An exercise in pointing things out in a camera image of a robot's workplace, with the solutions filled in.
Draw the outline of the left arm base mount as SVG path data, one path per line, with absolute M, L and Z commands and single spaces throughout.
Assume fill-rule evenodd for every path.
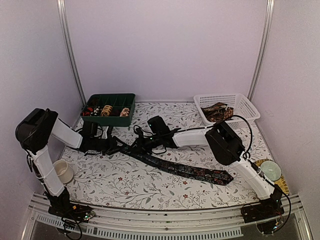
M 65 209 L 50 206 L 48 213 L 60 218 L 62 221 L 62 228 L 67 234 L 71 233 L 71 231 L 83 233 L 84 230 L 81 227 L 81 224 L 88 223 L 89 220 L 96 216 L 92 207 L 77 203 L 72 203 L 70 207 Z

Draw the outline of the green divided organizer box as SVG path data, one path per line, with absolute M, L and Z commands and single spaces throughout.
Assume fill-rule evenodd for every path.
M 134 93 L 93 94 L 83 107 L 83 121 L 98 123 L 102 127 L 128 127 L 131 125 L 136 103 Z

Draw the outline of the yellow striped rolled tie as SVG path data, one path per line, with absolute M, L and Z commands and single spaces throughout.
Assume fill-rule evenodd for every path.
M 112 111 L 113 107 L 111 105 L 105 105 L 101 110 L 101 117 L 108 117 Z

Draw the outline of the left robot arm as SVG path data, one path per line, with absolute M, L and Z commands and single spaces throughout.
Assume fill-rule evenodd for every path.
M 111 155 L 119 150 L 114 137 L 93 137 L 83 131 L 75 131 L 58 117 L 56 111 L 48 108 L 35 108 L 29 113 L 16 127 L 15 137 L 27 154 L 30 170 L 35 171 L 44 186 L 50 205 L 63 217 L 70 217 L 75 210 L 67 188 L 54 169 L 49 154 L 49 138 L 54 137 L 82 153 L 96 151 Z

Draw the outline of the brown patterned necktie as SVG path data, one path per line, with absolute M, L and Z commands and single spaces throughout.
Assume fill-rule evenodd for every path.
M 200 109 L 209 122 L 224 121 L 234 114 L 234 108 L 222 102 L 217 102 L 208 107 L 201 107 Z

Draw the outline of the pale green bowl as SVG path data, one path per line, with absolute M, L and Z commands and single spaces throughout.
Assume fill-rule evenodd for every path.
M 280 166 L 272 160 L 262 162 L 260 168 L 265 176 L 273 182 L 279 180 L 282 176 L 282 170 Z

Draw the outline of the red black rolled tie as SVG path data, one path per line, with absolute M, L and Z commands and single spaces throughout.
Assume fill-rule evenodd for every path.
M 82 113 L 81 113 L 81 115 L 82 116 L 93 116 L 94 115 L 94 108 L 92 108 L 92 107 L 86 107 L 83 111 L 82 111 Z

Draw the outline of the front aluminium rail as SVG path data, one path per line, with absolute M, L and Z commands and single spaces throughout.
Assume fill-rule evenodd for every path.
M 259 217 L 256 204 L 192 210 L 143 210 L 93 205 L 88 222 L 49 213 L 49 200 L 34 194 L 24 240 L 311 240 L 298 195 L 283 199 L 284 213 Z

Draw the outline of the dark maroon rolled tie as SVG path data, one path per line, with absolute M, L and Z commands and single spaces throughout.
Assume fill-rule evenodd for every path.
M 115 106 L 115 107 L 112 108 L 112 111 L 111 111 L 109 116 L 110 117 L 119 117 L 121 112 L 122 112 L 122 108 Z

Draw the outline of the cream ceramic mug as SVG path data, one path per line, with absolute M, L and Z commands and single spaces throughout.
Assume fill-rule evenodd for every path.
M 63 184 L 68 184 L 74 178 L 73 168 L 63 159 L 57 160 L 53 163 L 54 170 Z

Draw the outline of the dark floral necktie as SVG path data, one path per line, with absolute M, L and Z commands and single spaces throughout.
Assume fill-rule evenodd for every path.
M 131 146 L 121 141 L 116 136 L 114 136 L 113 139 L 122 144 L 122 146 L 119 147 L 120 153 L 134 158 L 145 165 L 151 166 L 160 171 L 183 178 L 208 182 L 210 184 L 220 186 L 226 186 L 234 180 L 234 178 L 226 170 L 201 168 L 167 161 L 150 154 L 138 153 Z

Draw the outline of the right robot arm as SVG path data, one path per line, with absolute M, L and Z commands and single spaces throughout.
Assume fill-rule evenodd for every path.
M 209 170 L 166 161 L 155 157 L 153 152 L 153 149 L 159 146 L 165 149 L 208 146 L 218 163 L 240 174 L 255 191 L 260 202 L 258 213 L 262 218 L 269 218 L 281 207 L 281 198 L 286 194 L 264 174 L 260 167 L 250 161 L 249 151 L 245 149 L 241 138 L 226 121 L 218 121 L 211 126 L 169 129 L 160 116 L 155 116 L 148 121 L 148 125 L 152 131 L 150 136 L 145 136 L 139 127 L 134 129 L 138 137 L 130 148 L 139 159 L 150 162 L 152 166 L 162 171 L 184 178 L 226 186 L 233 177 L 224 170 Z

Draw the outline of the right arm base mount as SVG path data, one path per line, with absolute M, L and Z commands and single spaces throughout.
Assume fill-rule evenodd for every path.
M 260 200 L 259 204 L 245 204 L 241 210 L 245 223 L 258 222 L 272 218 L 256 225 L 258 231 L 263 235 L 273 235 L 285 223 L 285 213 L 281 200 L 271 198 Z

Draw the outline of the woven bamboo tray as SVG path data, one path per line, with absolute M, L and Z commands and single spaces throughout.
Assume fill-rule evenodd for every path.
M 254 164 L 260 168 L 261 163 L 263 163 L 263 162 L 265 162 L 265 161 L 271 161 L 271 159 L 267 159 L 267 158 L 266 158 L 266 159 L 260 159 L 260 160 L 255 161 Z M 285 178 L 284 178 L 284 176 L 283 176 L 283 173 L 282 173 L 282 176 L 281 176 L 281 178 L 280 178 L 279 180 L 277 180 L 277 181 L 271 181 L 271 182 L 273 182 L 273 185 L 278 185 L 278 186 L 280 187 L 280 189 L 281 189 L 286 195 L 288 195 L 288 194 L 290 193 L 289 187 L 288 187 L 288 185 L 287 185 L 287 183 L 286 183 L 286 180 L 285 180 Z

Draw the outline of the white dotted black rolled tie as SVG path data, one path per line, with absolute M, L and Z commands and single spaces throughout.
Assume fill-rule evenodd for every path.
M 102 109 L 100 107 L 96 107 L 92 112 L 91 116 L 100 116 Z

